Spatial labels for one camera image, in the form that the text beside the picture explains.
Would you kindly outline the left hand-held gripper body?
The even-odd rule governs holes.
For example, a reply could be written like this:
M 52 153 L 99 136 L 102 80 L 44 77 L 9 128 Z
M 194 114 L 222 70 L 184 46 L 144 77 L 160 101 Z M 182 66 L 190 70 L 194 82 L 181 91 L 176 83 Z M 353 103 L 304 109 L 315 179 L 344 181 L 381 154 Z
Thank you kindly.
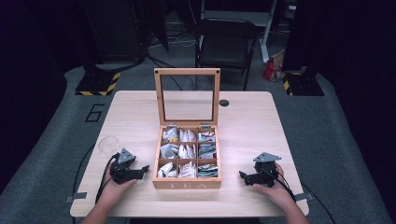
M 135 161 L 136 156 L 123 148 L 120 153 L 116 154 L 116 160 L 110 168 L 110 175 L 117 184 L 123 184 L 132 179 L 140 179 L 140 170 L 131 170 L 130 166 Z

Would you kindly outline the clear glass cup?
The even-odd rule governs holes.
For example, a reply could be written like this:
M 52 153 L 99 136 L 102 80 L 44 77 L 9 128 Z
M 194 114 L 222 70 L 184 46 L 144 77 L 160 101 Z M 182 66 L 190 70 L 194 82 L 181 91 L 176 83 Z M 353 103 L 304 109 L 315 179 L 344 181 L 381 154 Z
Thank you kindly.
M 119 146 L 119 138 L 113 135 L 104 137 L 99 142 L 99 152 L 101 155 L 104 156 L 111 156 L 113 155 Z

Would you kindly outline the grey tape strip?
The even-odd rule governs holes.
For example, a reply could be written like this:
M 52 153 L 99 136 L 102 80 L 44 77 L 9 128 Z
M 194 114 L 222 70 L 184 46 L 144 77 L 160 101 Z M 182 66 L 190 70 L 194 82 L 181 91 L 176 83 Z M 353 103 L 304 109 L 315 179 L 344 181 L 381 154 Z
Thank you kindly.
M 301 200 L 311 201 L 315 199 L 315 196 L 312 193 L 300 193 L 294 195 L 294 199 L 296 202 Z
M 86 199 L 87 192 L 75 192 L 71 196 L 66 196 L 64 202 L 72 203 L 74 200 Z

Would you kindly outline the black folding chair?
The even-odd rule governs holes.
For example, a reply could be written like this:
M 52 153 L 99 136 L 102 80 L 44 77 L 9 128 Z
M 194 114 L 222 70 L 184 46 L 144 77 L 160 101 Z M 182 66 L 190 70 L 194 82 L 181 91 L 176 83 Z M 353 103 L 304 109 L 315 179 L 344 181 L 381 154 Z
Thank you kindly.
M 251 21 L 205 18 L 195 26 L 195 66 L 238 69 L 247 88 L 260 29 Z

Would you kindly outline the black yellow striped stand base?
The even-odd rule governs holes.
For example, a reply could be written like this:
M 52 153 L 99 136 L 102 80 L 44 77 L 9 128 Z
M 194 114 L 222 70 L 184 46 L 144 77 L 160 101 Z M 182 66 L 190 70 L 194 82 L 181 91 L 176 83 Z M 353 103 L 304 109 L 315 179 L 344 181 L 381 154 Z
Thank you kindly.
M 120 73 L 104 73 L 98 76 L 84 76 L 78 83 L 75 95 L 110 95 L 120 78 Z
M 315 77 L 307 77 L 304 73 L 283 72 L 283 86 L 287 95 L 291 96 L 323 96 L 324 92 Z

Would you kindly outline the person's right hand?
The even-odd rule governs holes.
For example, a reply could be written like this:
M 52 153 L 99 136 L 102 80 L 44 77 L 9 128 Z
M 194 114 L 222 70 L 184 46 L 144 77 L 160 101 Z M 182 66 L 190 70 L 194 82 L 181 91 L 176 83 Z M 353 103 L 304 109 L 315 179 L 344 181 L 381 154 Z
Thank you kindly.
M 275 166 L 278 172 L 278 179 L 275 184 L 271 188 L 254 184 L 253 188 L 266 195 L 273 204 L 283 211 L 285 215 L 290 215 L 298 210 L 299 207 L 288 192 L 287 185 L 283 178 L 283 169 L 278 163 L 275 163 Z

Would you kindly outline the group of teal striped tea bags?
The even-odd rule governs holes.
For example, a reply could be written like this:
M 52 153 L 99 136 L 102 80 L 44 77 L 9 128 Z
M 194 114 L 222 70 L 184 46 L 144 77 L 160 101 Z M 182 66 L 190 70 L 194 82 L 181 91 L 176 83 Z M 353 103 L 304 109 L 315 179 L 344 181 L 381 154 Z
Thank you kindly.
M 216 135 L 214 131 L 198 133 L 198 158 L 214 159 L 216 154 Z M 219 167 L 210 162 L 198 166 L 198 176 L 200 177 L 217 177 L 219 175 Z

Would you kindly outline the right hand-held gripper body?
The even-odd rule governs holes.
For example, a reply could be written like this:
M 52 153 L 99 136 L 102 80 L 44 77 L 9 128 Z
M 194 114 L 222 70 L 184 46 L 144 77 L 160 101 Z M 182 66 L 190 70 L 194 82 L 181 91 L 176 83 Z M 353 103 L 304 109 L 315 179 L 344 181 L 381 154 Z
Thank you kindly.
M 279 156 L 267 152 L 263 152 L 254 158 L 254 168 L 256 170 L 254 182 L 271 188 L 278 177 L 275 161 L 279 160 Z

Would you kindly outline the red snack bag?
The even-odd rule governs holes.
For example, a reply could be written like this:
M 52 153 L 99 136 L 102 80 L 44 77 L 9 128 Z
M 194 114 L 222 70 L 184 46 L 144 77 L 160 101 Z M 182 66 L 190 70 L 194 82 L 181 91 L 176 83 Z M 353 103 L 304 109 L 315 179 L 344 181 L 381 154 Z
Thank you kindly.
M 277 81 L 280 78 L 284 61 L 285 50 L 272 55 L 266 62 L 262 76 L 268 81 Z

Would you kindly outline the group of grey white tea bags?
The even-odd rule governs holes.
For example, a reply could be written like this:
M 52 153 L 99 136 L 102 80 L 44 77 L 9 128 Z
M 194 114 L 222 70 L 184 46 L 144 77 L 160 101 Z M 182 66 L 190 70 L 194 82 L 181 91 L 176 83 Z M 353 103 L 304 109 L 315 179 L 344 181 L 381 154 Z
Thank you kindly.
M 160 147 L 162 159 L 175 159 L 178 153 L 178 136 L 177 128 L 173 127 L 167 131 L 163 131 L 162 140 L 164 145 Z M 158 171 L 158 177 L 175 177 L 177 168 L 172 162 L 162 165 Z

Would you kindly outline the group of white red tea bags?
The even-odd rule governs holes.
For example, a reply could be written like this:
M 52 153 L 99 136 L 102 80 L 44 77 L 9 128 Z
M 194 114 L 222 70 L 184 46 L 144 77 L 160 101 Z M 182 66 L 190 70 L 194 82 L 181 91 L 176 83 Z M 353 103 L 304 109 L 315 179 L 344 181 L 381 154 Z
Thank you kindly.
M 178 156 L 181 159 L 194 159 L 196 157 L 195 145 L 188 145 L 196 141 L 196 136 L 191 130 L 181 130 L 179 132 L 179 139 L 181 144 L 178 149 Z M 193 161 L 179 165 L 179 177 L 196 177 L 196 168 Z

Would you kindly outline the wooden tea box with lid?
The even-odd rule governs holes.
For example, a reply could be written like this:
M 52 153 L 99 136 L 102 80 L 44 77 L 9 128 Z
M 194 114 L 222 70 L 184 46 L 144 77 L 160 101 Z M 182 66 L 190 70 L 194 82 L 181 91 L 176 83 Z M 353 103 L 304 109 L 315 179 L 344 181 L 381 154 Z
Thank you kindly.
M 154 70 L 156 94 L 160 119 L 160 134 L 152 183 L 156 189 L 218 189 L 221 186 L 221 163 L 219 150 L 219 80 L 218 68 L 157 68 Z M 179 132 L 191 130 L 195 136 L 196 157 L 194 159 L 162 159 L 160 147 L 164 145 L 163 131 L 177 128 Z M 198 133 L 214 131 L 216 154 L 214 159 L 198 158 Z M 193 161 L 196 177 L 179 177 L 179 165 Z M 162 165 L 172 162 L 177 168 L 175 177 L 158 177 Z M 219 167 L 217 177 L 198 176 L 198 166 L 214 162 Z

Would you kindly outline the person's left hand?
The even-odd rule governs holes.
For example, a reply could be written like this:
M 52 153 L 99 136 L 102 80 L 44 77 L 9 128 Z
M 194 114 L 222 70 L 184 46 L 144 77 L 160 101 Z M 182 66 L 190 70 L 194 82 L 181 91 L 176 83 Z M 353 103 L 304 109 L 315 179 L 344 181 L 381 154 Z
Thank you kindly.
M 105 184 L 103 185 L 102 194 L 98 202 L 104 205 L 115 206 L 122 196 L 136 183 L 137 180 L 132 179 L 119 185 L 111 178 L 110 172 L 106 172 Z

